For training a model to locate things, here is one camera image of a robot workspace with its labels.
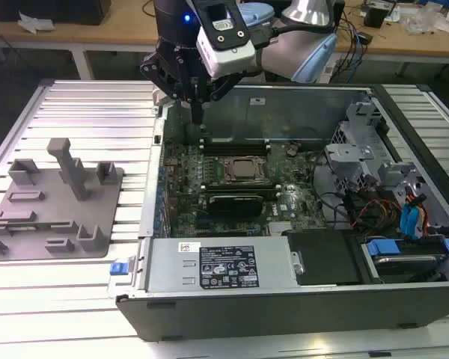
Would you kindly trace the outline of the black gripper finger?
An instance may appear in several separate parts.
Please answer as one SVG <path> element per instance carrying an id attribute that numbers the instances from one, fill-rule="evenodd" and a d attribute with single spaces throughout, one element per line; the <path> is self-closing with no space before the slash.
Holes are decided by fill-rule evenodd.
<path id="1" fill-rule="evenodd" d="M 203 123 L 204 109 L 229 93 L 244 78 L 244 73 L 233 73 L 198 86 L 197 123 Z"/>
<path id="2" fill-rule="evenodd" d="M 140 71 L 168 97 L 186 102 L 191 121 L 199 123 L 197 88 L 192 83 L 188 59 L 184 51 L 172 51 L 169 58 L 154 52 L 141 62 Z"/>

